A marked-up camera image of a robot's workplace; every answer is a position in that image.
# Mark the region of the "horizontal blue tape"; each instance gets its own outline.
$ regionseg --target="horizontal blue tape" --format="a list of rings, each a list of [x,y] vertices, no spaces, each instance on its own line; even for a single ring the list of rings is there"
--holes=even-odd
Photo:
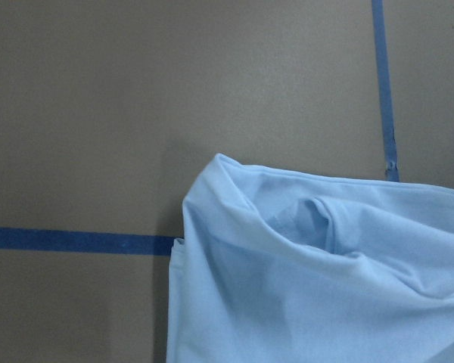
[[[387,40],[385,36],[384,4],[382,0],[372,0],[373,27],[375,33],[375,53],[377,56],[378,93],[382,132],[384,134],[385,175],[389,182],[399,181],[397,167],[395,126],[393,124],[392,93],[388,66]]]
[[[0,228],[0,249],[169,256],[174,237]]]

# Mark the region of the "painter's tape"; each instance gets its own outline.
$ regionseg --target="painter's tape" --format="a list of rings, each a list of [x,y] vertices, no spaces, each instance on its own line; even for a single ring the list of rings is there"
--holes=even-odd
[[[174,237],[0,228],[0,249],[169,256]]]
[[[385,175],[390,182],[399,181],[397,167],[395,127],[393,124],[392,94],[388,68],[387,40],[385,38],[384,4],[382,0],[372,0],[375,52],[377,55],[378,93],[382,131],[384,133]]]

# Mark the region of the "light blue cloth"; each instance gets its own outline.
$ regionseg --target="light blue cloth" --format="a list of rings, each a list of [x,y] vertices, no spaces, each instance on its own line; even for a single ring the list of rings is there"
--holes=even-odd
[[[454,363],[454,190],[243,166],[183,202],[168,363]]]

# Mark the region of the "blue tape strip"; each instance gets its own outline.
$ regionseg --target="blue tape strip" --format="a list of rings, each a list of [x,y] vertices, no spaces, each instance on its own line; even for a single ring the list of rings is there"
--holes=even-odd
[[[385,176],[390,182],[399,181],[397,167],[395,127],[393,125],[392,94],[388,69],[387,40],[385,39],[384,4],[382,0],[372,0],[373,27],[375,31],[375,51],[378,69],[378,93],[382,130],[384,133]]]
[[[0,228],[0,249],[169,256],[174,237]]]

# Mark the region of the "crumpled garment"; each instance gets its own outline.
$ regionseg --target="crumpled garment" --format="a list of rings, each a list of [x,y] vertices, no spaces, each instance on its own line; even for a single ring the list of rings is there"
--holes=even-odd
[[[454,190],[244,166],[183,201],[168,363],[454,363]]]

